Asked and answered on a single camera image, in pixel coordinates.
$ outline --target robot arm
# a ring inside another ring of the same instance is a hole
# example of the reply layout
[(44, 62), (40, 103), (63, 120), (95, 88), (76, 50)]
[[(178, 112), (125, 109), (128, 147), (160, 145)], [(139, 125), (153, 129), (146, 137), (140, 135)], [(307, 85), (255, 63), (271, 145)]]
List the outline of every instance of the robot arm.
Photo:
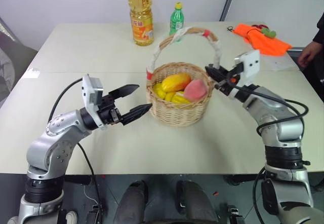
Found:
[(121, 115), (114, 104), (116, 99), (131, 94), (138, 87), (125, 85), (102, 97), (99, 79), (83, 77), (85, 107), (52, 118), (45, 132), (28, 149), (25, 194), (21, 198), (18, 219), (8, 223), (57, 223), (62, 218), (64, 175), (74, 147), (98, 127), (105, 129), (107, 124), (119, 122), (126, 125), (144, 115), (151, 104), (137, 106), (125, 115)]
[[(206, 67), (211, 78), (216, 81), (215, 88), (232, 99), (238, 99), (255, 119), (258, 125), (295, 116), (287, 106), (246, 90), (233, 88), (231, 84), (253, 92), (281, 97), (264, 87), (255, 86), (252, 81), (260, 69), (258, 50), (240, 55), (235, 59), (231, 71), (213, 65)], [(265, 145), (265, 179), (262, 182), (263, 206), (268, 213), (278, 216), (283, 224), (321, 223), (323, 213), (313, 208), (313, 198), (308, 182), (307, 169), (303, 165), (301, 140), (304, 126), (301, 119), (271, 124), (260, 129)]]

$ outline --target mango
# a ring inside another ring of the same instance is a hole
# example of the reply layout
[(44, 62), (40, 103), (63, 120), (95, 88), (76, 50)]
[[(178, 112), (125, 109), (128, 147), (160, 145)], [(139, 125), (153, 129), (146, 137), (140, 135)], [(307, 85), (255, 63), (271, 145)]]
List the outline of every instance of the mango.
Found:
[(183, 104), (183, 103), (191, 103), (189, 100), (187, 100), (184, 96), (183, 96), (183, 91), (179, 91), (177, 92), (171, 100), (172, 103), (176, 103), (176, 104)]
[(167, 92), (164, 100), (165, 101), (171, 101), (172, 100), (172, 97), (175, 95), (176, 93), (173, 91), (173, 92)]
[(153, 91), (155, 92), (155, 94), (161, 98), (164, 99), (166, 96), (166, 92), (162, 90), (162, 84), (161, 83), (157, 83), (153, 86)]
[(190, 83), (191, 77), (187, 73), (178, 73), (166, 77), (162, 81), (162, 90), (165, 92), (181, 91)]

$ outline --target black sleeve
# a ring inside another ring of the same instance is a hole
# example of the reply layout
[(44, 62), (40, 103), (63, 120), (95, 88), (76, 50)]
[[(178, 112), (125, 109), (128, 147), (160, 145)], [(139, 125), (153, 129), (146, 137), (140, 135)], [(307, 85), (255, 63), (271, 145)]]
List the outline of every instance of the black sleeve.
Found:
[(324, 45), (324, 20), (323, 20), (323, 16), (324, 14), (322, 14), (322, 17), (319, 19), (318, 23), (317, 23), (317, 28), (318, 33), (316, 34), (316, 36), (314, 37), (313, 41), (317, 42), (317, 43), (321, 43)]

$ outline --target white wall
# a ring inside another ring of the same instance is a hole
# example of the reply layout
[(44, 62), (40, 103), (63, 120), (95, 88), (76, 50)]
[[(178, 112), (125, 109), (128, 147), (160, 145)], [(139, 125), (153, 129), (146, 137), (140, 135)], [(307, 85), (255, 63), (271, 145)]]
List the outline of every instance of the white wall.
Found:
[[(218, 21), (226, 0), (153, 0), (154, 22), (169, 22), (175, 2), (185, 21)], [(39, 49), (62, 22), (130, 22), (127, 0), (0, 0), (0, 17), (25, 45)]]
[(264, 21), (294, 47), (307, 45), (318, 29), (324, 0), (233, 0), (228, 21)]

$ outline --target person's hand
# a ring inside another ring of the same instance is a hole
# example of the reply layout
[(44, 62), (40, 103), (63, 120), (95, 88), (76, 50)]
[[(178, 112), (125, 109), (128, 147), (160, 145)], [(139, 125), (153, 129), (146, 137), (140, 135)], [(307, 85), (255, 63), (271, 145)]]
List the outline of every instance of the person's hand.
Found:
[(311, 42), (300, 54), (297, 60), (298, 64), (305, 68), (322, 49), (323, 45), (321, 43)]

